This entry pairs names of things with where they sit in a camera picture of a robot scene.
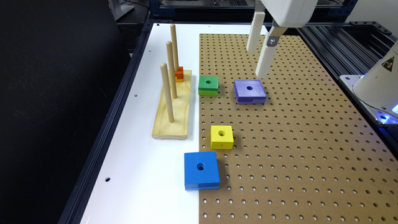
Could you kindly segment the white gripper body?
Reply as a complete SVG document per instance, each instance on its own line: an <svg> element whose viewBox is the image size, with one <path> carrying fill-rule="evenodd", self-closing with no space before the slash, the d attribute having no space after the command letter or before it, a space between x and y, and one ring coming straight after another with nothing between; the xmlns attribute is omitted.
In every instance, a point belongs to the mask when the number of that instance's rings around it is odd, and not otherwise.
<svg viewBox="0 0 398 224"><path fill-rule="evenodd" d="M258 0L255 10L267 10L279 27L303 27L313 15L317 0Z"/></svg>

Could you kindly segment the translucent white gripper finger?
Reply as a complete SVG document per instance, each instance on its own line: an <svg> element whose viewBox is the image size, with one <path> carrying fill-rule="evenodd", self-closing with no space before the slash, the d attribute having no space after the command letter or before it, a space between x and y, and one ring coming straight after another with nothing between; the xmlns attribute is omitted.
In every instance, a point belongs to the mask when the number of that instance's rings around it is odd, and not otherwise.
<svg viewBox="0 0 398 224"><path fill-rule="evenodd" d="M274 58L276 46L280 37L286 30L286 27L274 25L266 34L256 67L256 75L258 78L265 78L268 75L272 60Z"/></svg>
<svg viewBox="0 0 398 224"><path fill-rule="evenodd" d="M246 50L248 53L254 53L257 47L257 42L259 40L259 36L261 34L262 25L264 22L264 18L266 16L265 12L255 12L252 22L251 28L249 32L248 42L246 45Z"/></svg>

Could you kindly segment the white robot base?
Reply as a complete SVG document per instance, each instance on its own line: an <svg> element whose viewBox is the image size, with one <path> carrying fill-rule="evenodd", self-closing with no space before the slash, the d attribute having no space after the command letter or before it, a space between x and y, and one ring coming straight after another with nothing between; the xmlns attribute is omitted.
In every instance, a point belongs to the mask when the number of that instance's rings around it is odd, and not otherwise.
<svg viewBox="0 0 398 224"><path fill-rule="evenodd" d="M397 127L397 44L364 75L340 80L380 127Z"/></svg>

